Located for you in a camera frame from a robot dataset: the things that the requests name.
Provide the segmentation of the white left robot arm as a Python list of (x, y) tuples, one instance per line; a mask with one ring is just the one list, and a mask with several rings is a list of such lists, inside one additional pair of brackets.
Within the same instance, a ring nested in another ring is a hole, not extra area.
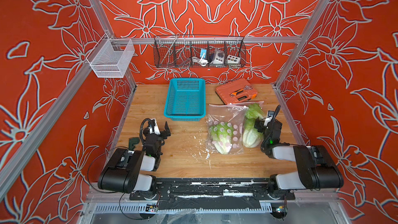
[(99, 175), (97, 186), (100, 190), (131, 194), (142, 192), (151, 196), (157, 193), (154, 176), (141, 171), (154, 172), (161, 162), (162, 147), (171, 136), (168, 123), (160, 131), (155, 119), (146, 118), (140, 126), (141, 150), (118, 147)]

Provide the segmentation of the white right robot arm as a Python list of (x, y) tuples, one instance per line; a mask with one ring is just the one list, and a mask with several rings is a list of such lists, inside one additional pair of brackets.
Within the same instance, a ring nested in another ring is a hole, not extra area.
[(269, 193), (281, 190), (319, 190), (343, 187), (342, 173), (324, 146), (281, 142), (282, 123), (278, 120), (257, 119), (255, 128), (264, 137), (261, 144), (263, 153), (271, 159), (286, 160), (296, 164), (295, 172), (270, 176), (267, 187)]

